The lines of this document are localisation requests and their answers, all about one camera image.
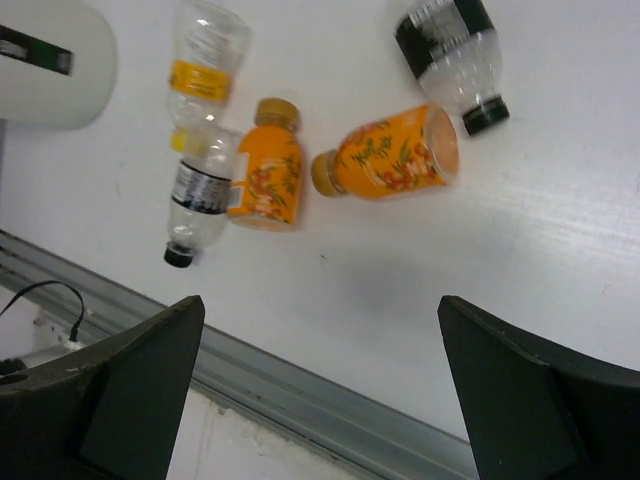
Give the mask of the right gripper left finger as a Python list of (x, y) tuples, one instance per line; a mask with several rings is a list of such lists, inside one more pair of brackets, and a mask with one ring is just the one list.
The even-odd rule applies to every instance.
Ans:
[(186, 297), (109, 338), (1, 379), (4, 479), (164, 479), (204, 328)]

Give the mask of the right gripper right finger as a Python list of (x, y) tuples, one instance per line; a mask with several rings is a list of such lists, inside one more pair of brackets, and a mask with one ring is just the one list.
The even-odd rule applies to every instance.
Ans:
[(441, 299), (438, 319), (480, 478), (638, 478), (637, 371), (457, 296)]

